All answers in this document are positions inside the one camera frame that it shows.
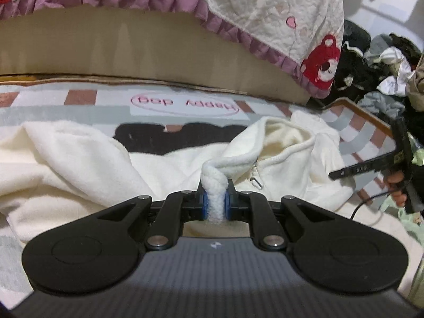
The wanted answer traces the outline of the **person's right hand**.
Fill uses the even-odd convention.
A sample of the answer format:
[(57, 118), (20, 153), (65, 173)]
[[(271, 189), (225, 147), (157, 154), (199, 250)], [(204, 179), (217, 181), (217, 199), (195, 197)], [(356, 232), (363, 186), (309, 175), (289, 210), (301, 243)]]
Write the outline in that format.
[(404, 178), (405, 176), (402, 171), (391, 171), (385, 175), (385, 184), (398, 207), (404, 207), (408, 200), (408, 196), (401, 188)]

